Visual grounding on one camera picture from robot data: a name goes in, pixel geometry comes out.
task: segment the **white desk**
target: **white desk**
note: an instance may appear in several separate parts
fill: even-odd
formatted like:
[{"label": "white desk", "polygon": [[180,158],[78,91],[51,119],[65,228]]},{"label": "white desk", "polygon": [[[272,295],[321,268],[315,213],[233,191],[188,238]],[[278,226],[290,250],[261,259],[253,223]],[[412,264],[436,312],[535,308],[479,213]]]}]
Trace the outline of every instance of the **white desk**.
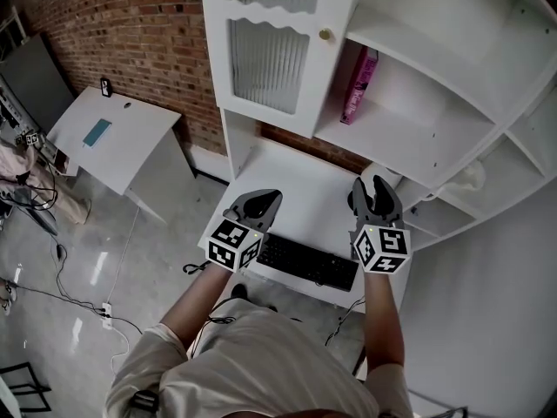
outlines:
[{"label": "white desk", "polygon": [[[228,186],[215,214],[222,213],[239,195],[257,189],[279,189],[282,205],[269,232],[340,257],[350,258],[348,231],[356,218],[346,203],[356,175],[290,147],[259,139],[242,172]],[[205,248],[205,229],[198,245]],[[410,262],[391,277],[400,308]],[[349,307],[364,295],[364,274],[358,271],[350,293],[283,273],[253,261],[245,270],[316,299]]]},{"label": "white desk", "polygon": [[[116,93],[106,98],[99,89],[87,87],[47,138],[114,192],[168,222],[186,193],[197,195],[195,179],[171,130],[180,116]],[[83,140],[101,118],[112,126],[89,147]]]}]

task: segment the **white floor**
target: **white floor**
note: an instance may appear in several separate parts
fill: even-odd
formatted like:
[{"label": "white floor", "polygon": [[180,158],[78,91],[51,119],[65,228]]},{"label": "white floor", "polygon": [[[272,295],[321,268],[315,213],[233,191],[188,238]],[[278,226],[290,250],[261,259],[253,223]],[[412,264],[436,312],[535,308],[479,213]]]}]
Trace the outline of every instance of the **white floor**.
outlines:
[{"label": "white floor", "polygon": [[[205,260],[197,242],[225,186],[204,177],[198,177],[198,183],[201,199],[185,204],[169,226],[140,211],[132,229],[137,207],[82,174],[75,188],[93,200],[87,224],[74,226],[57,215],[58,239],[69,253],[62,274],[69,294],[98,306],[106,301],[132,229],[111,298],[112,314],[142,329],[157,323],[195,277],[186,275],[182,266]],[[0,233],[0,277],[13,280],[20,268],[22,286],[58,294],[49,247],[50,236],[23,213],[14,212]],[[237,275],[227,291],[238,281],[248,286],[250,297],[302,320],[323,342],[345,313],[280,285]],[[18,294],[11,315],[0,317],[0,367],[29,361],[39,380],[52,388],[46,394],[53,409],[50,416],[99,417],[112,380],[111,356],[125,350],[124,340],[103,330],[100,319],[81,307],[40,293]],[[330,345],[350,371],[362,348],[361,324],[362,316],[351,314]],[[139,334],[131,325],[120,320],[114,325],[132,345],[137,342]],[[120,364],[121,358],[116,359],[115,366]]]}]

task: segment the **book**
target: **book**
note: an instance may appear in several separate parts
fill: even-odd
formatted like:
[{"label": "book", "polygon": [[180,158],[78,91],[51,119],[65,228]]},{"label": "book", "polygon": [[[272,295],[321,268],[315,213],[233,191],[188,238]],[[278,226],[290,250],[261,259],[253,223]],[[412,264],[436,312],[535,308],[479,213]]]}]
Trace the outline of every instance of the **book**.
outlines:
[{"label": "book", "polygon": [[359,104],[366,93],[378,61],[377,51],[362,46],[350,77],[350,84],[346,89],[345,108],[340,118],[341,123],[350,125],[353,122],[356,110],[358,110]]}]

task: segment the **power strip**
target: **power strip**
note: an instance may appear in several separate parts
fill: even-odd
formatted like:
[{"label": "power strip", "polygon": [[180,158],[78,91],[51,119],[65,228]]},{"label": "power strip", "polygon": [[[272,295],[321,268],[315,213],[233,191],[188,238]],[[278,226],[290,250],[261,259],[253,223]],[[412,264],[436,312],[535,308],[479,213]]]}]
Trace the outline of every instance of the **power strip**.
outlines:
[{"label": "power strip", "polygon": [[101,321],[103,322],[103,328],[106,330],[112,330],[112,305],[110,303],[104,303],[103,308],[104,314],[110,316],[101,318]]}]

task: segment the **white cabinet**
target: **white cabinet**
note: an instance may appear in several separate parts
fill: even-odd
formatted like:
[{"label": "white cabinet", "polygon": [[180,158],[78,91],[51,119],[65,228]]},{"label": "white cabinet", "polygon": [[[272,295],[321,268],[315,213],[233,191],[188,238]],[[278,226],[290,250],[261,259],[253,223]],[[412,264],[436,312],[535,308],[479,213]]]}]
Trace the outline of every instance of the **white cabinet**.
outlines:
[{"label": "white cabinet", "polygon": [[[416,250],[557,177],[557,14],[544,0],[204,0],[204,7],[234,178],[251,153],[254,119],[320,138],[404,177],[397,194]],[[345,125],[362,47],[379,61]],[[302,170],[316,159],[301,156]],[[468,184],[478,168],[484,184]]]},{"label": "white cabinet", "polygon": [[310,138],[356,0],[203,0],[219,107]]}]

